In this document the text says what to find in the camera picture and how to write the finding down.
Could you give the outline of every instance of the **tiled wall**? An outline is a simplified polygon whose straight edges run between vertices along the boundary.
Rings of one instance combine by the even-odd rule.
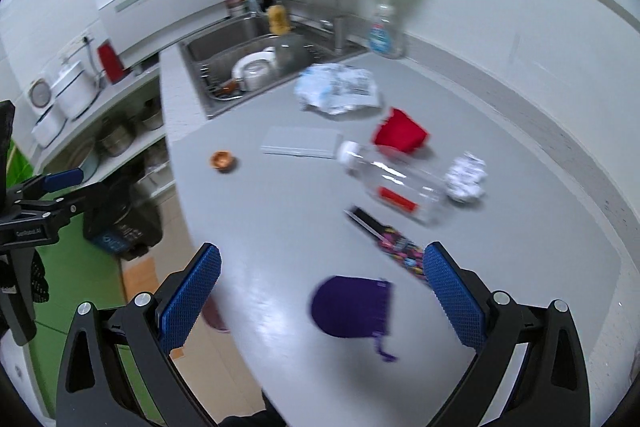
[[[404,29],[556,120],[640,215],[640,0],[394,0]],[[356,12],[372,15],[374,0]]]
[[[35,115],[21,93],[43,71],[55,77],[56,55],[86,28],[95,42],[107,38],[94,0],[0,0],[0,98],[17,105],[14,137],[27,155],[34,148]]]

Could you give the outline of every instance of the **person's leg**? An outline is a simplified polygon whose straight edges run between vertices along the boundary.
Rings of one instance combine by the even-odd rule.
[[[286,427],[286,423],[271,404],[269,399],[262,393],[264,400],[264,411],[259,411],[251,416],[230,416],[220,423],[220,427]]]

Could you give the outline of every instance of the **cleaning spray bottle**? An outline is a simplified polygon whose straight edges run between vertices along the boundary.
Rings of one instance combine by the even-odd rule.
[[[391,0],[378,0],[373,24],[369,31],[369,48],[386,58],[401,54],[400,31],[394,20],[396,9]]]

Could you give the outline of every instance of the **sink basin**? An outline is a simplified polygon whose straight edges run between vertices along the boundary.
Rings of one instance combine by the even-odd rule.
[[[302,37],[308,51],[302,60],[284,65],[276,62],[273,80],[260,89],[220,94],[222,86],[232,79],[233,66],[243,57],[273,46],[277,36],[269,33],[268,24],[259,17],[241,16],[224,21],[184,39],[180,48],[188,64],[191,81],[208,118],[294,78],[314,63],[338,62],[364,53],[366,49],[348,41],[340,54],[334,52],[331,33],[303,24],[295,24],[293,32]]]

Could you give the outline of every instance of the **gray countertop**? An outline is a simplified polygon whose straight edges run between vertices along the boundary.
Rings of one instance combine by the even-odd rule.
[[[468,93],[427,78],[424,68],[371,54],[349,63],[374,73],[381,112],[329,118],[301,111],[291,82],[207,122],[179,59],[177,48],[161,55],[180,204],[194,244],[220,248],[223,271],[214,291],[225,322],[291,425],[423,427],[473,356],[433,293],[345,218],[352,204],[418,244],[441,241],[460,266],[520,303],[568,302],[589,359],[593,424],[615,407],[633,352],[621,314],[638,311],[632,302],[638,271],[575,182],[517,128]],[[432,134],[418,154],[424,169],[442,176],[465,150],[487,162],[487,195],[479,204],[449,204],[440,223],[422,227],[374,201],[334,160],[260,152],[273,125],[334,128],[345,139],[369,142],[392,106]],[[209,167],[218,149],[238,157],[236,170],[219,174]],[[382,362],[371,341],[334,339],[314,325],[310,297],[332,275],[394,283],[385,347],[398,362]],[[506,399],[504,390],[500,395]],[[498,402],[486,418],[499,413]]]

